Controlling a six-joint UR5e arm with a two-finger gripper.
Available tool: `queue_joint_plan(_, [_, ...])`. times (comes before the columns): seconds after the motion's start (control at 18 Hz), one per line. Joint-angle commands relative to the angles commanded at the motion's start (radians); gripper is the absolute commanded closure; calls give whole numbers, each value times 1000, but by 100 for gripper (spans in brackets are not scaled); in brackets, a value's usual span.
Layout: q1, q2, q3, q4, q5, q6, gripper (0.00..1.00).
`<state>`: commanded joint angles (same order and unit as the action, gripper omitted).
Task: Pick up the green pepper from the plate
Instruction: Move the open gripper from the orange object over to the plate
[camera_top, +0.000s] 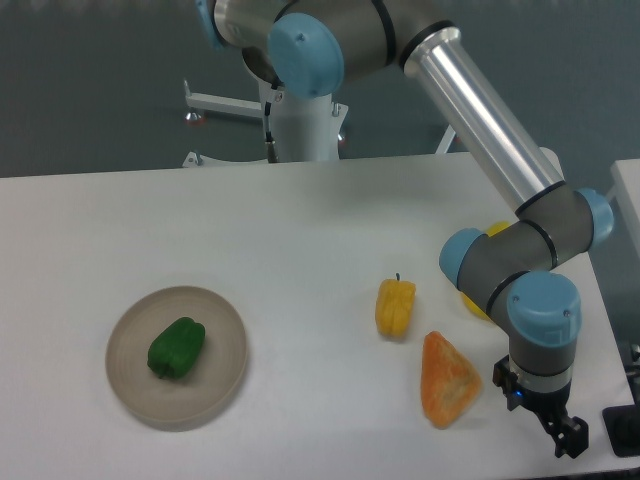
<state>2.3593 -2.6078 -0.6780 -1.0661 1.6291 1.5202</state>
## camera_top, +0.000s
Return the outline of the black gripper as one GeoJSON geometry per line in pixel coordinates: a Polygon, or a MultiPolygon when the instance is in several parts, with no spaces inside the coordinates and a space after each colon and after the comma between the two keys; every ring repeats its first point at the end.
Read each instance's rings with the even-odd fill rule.
{"type": "Polygon", "coordinates": [[[589,447],[589,425],[570,417],[569,400],[573,367],[555,375],[536,375],[505,356],[494,364],[492,381],[506,398],[507,409],[522,407],[534,413],[555,444],[557,458],[577,458],[589,447]]]}

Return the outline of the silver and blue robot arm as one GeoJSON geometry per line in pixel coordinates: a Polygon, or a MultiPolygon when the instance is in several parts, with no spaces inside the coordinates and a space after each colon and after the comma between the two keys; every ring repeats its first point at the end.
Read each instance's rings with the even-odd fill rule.
{"type": "Polygon", "coordinates": [[[454,234],[439,265],[509,338],[493,381],[509,409],[534,413],[557,456],[589,444],[587,423],[566,410],[581,300],[556,268],[605,240],[606,199],[573,190],[466,53],[459,28],[429,1],[199,1],[214,48],[238,48],[260,84],[271,163],[338,156],[329,124],[333,94],[346,82],[397,65],[418,82],[516,222],[489,236],[454,234]]]}

